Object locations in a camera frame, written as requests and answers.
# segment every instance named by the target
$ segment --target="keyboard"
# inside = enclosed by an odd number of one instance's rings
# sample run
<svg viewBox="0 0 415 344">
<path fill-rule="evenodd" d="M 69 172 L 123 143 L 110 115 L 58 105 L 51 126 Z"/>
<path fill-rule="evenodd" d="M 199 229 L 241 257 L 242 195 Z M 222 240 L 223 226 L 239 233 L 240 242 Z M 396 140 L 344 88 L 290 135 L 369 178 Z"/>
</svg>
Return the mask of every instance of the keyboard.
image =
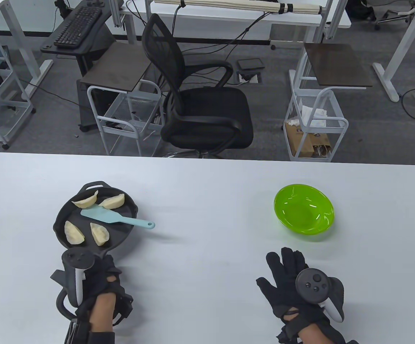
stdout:
<svg viewBox="0 0 415 344">
<path fill-rule="evenodd" d="M 54 45 L 59 48 L 78 48 L 99 19 L 102 10 L 98 7 L 80 7 L 56 37 Z"/>
</svg>

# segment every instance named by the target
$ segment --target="gray carpet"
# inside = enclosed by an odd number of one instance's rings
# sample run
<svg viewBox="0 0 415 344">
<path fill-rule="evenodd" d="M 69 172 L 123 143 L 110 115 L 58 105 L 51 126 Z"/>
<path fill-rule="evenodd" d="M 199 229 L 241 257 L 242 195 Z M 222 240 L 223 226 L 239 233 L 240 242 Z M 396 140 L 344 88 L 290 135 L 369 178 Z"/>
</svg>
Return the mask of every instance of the gray carpet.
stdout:
<svg viewBox="0 0 415 344">
<path fill-rule="evenodd" d="M 378 16 L 385 8 L 377 8 Z M 287 28 L 273 28 L 283 36 Z M 360 162 L 381 164 L 415 164 L 415 120 L 409 118 L 400 103 L 387 98 L 371 67 L 373 62 L 386 66 L 402 38 L 404 22 L 384 25 L 374 31 L 371 23 L 353 23 L 350 29 L 340 29 L 335 42 L 353 46 L 363 66 L 374 81 L 374 87 L 366 91 L 337 92 L 337 98 L 350 126 L 334 162 Z M 2 40 L 10 47 L 11 38 Z M 43 39 L 30 38 L 34 50 Z M 181 44 L 182 49 L 199 46 Z M 225 58 L 230 48 L 209 55 Z M 248 149 L 225 151 L 222 156 L 230 159 L 288 160 L 286 144 L 280 127 L 289 102 L 289 80 L 287 71 L 295 68 L 299 52 L 296 49 L 277 49 L 269 46 L 238 46 L 229 61 L 247 57 L 260 57 L 266 68 L 261 85 L 241 85 L 247 96 L 254 125 L 254 141 Z M 29 80 L 18 51 L 12 51 L 13 62 L 21 79 Z M 42 61 L 52 56 L 42 56 Z M 207 75 L 219 79 L 221 74 Z M 55 58 L 55 63 L 42 83 L 42 87 L 61 97 L 77 100 L 75 81 L 80 78 L 75 60 Z M 187 82 L 208 82 L 192 77 Z M 415 42 L 393 79 L 399 93 L 415 87 Z M 209 86 L 188 83 L 184 87 Z M 20 134 L 13 140 L 10 152 L 53 153 L 53 154 L 105 154 L 97 130 L 82 133 L 77 124 L 78 107 L 72 103 L 38 90 L 32 97 L 37 113 L 30 119 Z M 174 148 L 163 144 L 157 155 L 161 156 Z M 132 140 L 120 142 L 117 154 L 136 155 Z"/>
</svg>

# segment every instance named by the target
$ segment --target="plastic bowl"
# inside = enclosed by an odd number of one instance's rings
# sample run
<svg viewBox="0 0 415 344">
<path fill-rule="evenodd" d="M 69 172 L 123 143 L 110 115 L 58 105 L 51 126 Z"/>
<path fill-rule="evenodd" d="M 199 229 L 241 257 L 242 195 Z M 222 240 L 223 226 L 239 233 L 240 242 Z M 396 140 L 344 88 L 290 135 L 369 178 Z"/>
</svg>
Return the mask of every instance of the plastic bowl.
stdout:
<svg viewBox="0 0 415 344">
<path fill-rule="evenodd" d="M 283 225 L 304 235 L 320 234 L 335 220 L 327 196 L 304 184 L 287 185 L 279 190 L 274 198 L 274 212 Z"/>
</svg>

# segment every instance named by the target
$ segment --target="black frying pan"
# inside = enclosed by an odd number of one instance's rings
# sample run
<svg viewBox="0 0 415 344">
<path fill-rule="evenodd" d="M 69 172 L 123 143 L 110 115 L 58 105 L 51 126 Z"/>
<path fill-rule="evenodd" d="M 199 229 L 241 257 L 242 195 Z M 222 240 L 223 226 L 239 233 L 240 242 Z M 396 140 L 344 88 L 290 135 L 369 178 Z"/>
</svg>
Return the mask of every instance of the black frying pan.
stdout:
<svg viewBox="0 0 415 344">
<path fill-rule="evenodd" d="M 56 233 L 59 242 L 64 247 L 68 249 L 71 247 L 86 247 L 94 254 L 103 257 L 107 253 L 107 251 L 114 249 L 119 244 L 121 244 L 124 241 L 124 239 L 126 239 L 128 234 L 132 231 L 132 228 L 134 226 L 126 223 L 103 223 L 101 221 L 97 221 L 81 215 L 81 209 L 74 205 L 72 202 L 84 200 L 85 198 L 91 197 L 92 195 L 94 195 L 96 190 L 99 191 L 96 201 L 97 204 L 99 204 L 106 198 L 117 196 L 119 194 L 124 194 L 124 204 L 121 207 L 114 209 L 113 211 L 116 211 L 121 215 L 127 216 L 129 218 L 136 218 L 138 208 L 128 194 L 117 188 L 112 188 L 105 182 L 90 182 L 84 185 L 78 191 L 78 193 L 75 196 L 73 196 L 70 200 L 68 200 L 68 202 L 65 203 L 65 205 L 61 208 L 56 218 L 56 222 L 53 225 L 53 229 Z M 77 226 L 78 229 L 85 236 L 85 241 L 83 241 L 81 244 L 71 245 L 67 241 L 64 232 L 64 225 L 65 221 L 67 220 L 73 223 L 75 226 Z M 89 225 L 91 222 L 102 225 L 109 231 L 110 239 L 104 245 L 97 246 L 96 242 L 94 241 L 93 235 L 91 234 L 91 226 Z"/>
</svg>

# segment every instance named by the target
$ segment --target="black mesh chair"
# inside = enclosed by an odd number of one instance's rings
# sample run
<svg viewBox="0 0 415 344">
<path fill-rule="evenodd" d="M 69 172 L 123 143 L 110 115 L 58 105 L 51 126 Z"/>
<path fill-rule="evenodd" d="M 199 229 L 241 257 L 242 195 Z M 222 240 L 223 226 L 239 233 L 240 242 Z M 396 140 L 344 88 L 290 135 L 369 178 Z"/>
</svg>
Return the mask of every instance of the black mesh chair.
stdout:
<svg viewBox="0 0 415 344">
<path fill-rule="evenodd" d="M 229 62 L 212 60 L 186 64 L 177 42 L 157 14 L 148 20 L 142 44 L 145 54 L 170 87 L 161 137 L 178 148 L 190 149 L 167 157 L 187 153 L 196 153 L 199 157 L 217 156 L 225 149 L 250 146 L 254 133 L 247 98 L 240 90 L 223 87 L 233 73 Z M 179 90 L 188 76 L 212 67 L 226 69 L 215 87 Z"/>
</svg>

